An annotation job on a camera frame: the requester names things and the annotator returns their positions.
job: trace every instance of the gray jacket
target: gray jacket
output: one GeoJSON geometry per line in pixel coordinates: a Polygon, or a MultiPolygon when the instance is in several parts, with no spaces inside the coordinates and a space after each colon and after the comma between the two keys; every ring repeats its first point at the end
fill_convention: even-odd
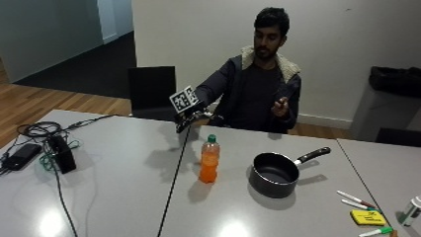
{"type": "MultiPolygon", "coordinates": [[[[198,86],[195,93],[206,106],[210,106],[222,96],[219,107],[215,115],[224,118],[224,122],[214,122],[211,125],[230,125],[231,112],[239,103],[243,93],[244,80],[243,71],[252,65],[255,58],[254,48],[243,48],[243,54],[231,58],[211,77],[198,86]]],[[[267,116],[267,122],[263,128],[266,132],[287,133],[295,127],[299,114],[299,100],[302,90],[302,78],[299,76],[300,68],[290,62],[282,55],[278,56],[276,62],[282,71],[282,78],[286,84],[278,90],[275,99],[287,97],[290,105],[290,118],[280,119],[272,113],[267,116]]]]}

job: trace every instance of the black pot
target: black pot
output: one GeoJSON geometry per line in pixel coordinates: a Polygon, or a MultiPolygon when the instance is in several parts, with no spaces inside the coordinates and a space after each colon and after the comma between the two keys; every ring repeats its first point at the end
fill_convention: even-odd
{"type": "Polygon", "coordinates": [[[295,162],[278,153],[263,153],[255,158],[251,172],[251,185],[263,195],[271,198],[288,197],[296,187],[300,177],[299,164],[330,154],[331,148],[322,148],[302,156],[295,162]]]}

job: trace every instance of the electronic device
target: electronic device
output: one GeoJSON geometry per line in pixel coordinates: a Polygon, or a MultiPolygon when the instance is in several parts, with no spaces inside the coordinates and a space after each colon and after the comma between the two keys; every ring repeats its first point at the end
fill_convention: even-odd
{"type": "Polygon", "coordinates": [[[18,151],[3,161],[2,168],[11,171],[22,170],[34,160],[34,158],[40,154],[40,151],[42,145],[34,143],[24,144],[18,149],[18,151]]]}
{"type": "Polygon", "coordinates": [[[66,174],[76,169],[76,163],[71,149],[62,136],[52,136],[48,138],[48,145],[52,149],[54,160],[59,166],[62,173],[66,174]]]}
{"type": "Polygon", "coordinates": [[[175,123],[178,133],[182,133],[198,120],[214,118],[208,107],[204,106],[204,102],[199,101],[191,86],[175,93],[170,100],[176,110],[175,123]]]}

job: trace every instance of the man's hand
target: man's hand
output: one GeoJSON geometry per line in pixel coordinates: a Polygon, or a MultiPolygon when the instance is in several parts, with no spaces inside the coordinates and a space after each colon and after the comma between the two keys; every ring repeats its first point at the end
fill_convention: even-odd
{"type": "Polygon", "coordinates": [[[271,110],[276,117],[288,118],[290,116],[288,98],[287,97],[280,98],[280,100],[275,102],[271,110]]]}

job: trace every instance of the gray carpet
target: gray carpet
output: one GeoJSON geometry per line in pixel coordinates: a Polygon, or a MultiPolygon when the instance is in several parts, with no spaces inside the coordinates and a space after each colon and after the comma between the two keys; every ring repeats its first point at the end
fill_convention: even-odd
{"type": "Polygon", "coordinates": [[[15,84],[130,99],[131,67],[136,67],[134,33],[82,53],[15,84]]]}

